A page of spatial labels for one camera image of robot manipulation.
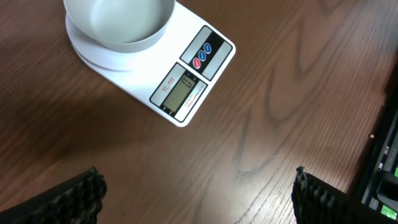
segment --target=scale platform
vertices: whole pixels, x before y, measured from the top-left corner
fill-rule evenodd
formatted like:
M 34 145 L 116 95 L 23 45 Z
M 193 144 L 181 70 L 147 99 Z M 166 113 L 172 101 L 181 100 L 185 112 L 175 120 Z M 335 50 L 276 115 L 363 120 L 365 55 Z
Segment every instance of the scale platform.
M 162 38 L 136 53 L 107 49 L 70 20 L 78 56 L 94 71 L 178 127 L 186 126 L 235 54 L 234 44 L 176 3 Z

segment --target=wood grain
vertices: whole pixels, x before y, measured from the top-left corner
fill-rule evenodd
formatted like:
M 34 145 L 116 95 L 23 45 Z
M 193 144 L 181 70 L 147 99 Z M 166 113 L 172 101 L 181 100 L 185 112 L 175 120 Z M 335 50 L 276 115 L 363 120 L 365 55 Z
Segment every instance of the wood grain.
M 237 46 L 186 128 L 91 71 L 62 1 L 0 2 L 0 210 L 96 166 L 99 223 L 293 223 L 295 168 L 347 191 L 396 62 L 396 0 L 181 0 Z

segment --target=black control panel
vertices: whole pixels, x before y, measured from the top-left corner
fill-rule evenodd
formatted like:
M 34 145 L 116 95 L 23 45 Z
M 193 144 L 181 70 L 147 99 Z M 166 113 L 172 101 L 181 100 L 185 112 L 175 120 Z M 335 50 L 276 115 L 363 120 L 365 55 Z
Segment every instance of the black control panel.
M 211 80 L 231 51 L 232 46 L 224 38 L 203 26 L 180 59 Z

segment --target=digital display screen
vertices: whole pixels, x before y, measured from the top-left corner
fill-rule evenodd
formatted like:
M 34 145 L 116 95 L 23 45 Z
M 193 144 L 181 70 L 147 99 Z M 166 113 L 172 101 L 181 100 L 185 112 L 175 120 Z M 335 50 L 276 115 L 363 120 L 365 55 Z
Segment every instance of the digital display screen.
M 194 85 L 195 82 L 192 79 L 188 78 L 186 75 L 183 75 L 173 91 L 170 93 L 169 97 L 167 97 L 167 99 L 164 101 L 163 105 L 168 107 L 173 112 L 176 112 Z

